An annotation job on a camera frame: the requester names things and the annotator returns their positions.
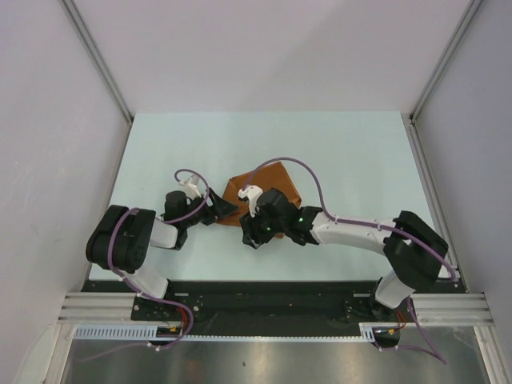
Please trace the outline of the orange cloth napkin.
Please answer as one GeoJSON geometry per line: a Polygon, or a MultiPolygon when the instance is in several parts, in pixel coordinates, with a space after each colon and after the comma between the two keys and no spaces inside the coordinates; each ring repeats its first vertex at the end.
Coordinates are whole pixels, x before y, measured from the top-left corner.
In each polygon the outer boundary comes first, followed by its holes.
{"type": "MultiPolygon", "coordinates": [[[[227,218],[218,219],[217,224],[238,228],[241,227],[239,219],[249,212],[249,207],[246,202],[242,202],[238,199],[238,192],[244,187],[250,175],[251,172],[247,172],[245,174],[233,176],[229,179],[222,195],[222,199],[235,204],[238,209],[234,214],[227,218]]],[[[297,208],[302,204],[301,196],[282,162],[275,162],[263,167],[255,176],[252,177],[249,184],[260,187],[264,192],[271,188],[280,190],[290,202],[296,205],[297,208]]]]}

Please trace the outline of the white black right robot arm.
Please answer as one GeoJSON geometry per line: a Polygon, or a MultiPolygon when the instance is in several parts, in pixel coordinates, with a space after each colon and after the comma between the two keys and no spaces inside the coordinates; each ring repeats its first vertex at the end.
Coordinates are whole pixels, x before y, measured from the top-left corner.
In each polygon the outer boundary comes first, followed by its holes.
{"type": "Polygon", "coordinates": [[[433,287],[446,265],[447,242],[419,216],[402,211],[392,219],[340,218],[322,207],[296,207],[280,190],[248,186],[238,198],[249,210],[239,222],[244,244],[257,249],[278,235],[300,245],[336,244],[368,250],[391,266],[371,291],[368,315],[387,321],[413,293],[433,287]]]}

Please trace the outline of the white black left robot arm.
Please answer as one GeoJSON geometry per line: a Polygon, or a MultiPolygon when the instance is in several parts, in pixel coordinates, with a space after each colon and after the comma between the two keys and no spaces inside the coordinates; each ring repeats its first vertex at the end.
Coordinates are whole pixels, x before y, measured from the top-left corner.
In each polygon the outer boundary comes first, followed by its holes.
{"type": "Polygon", "coordinates": [[[237,205],[213,190],[205,195],[171,191],[166,195],[161,216],[153,210],[112,205],[86,244],[86,258],[115,273],[137,294],[151,296],[150,312],[166,320],[175,314],[177,301],[166,293],[168,279],[151,269],[146,261],[148,250],[180,250],[190,227],[199,223],[209,226],[237,211],[237,205]]]}

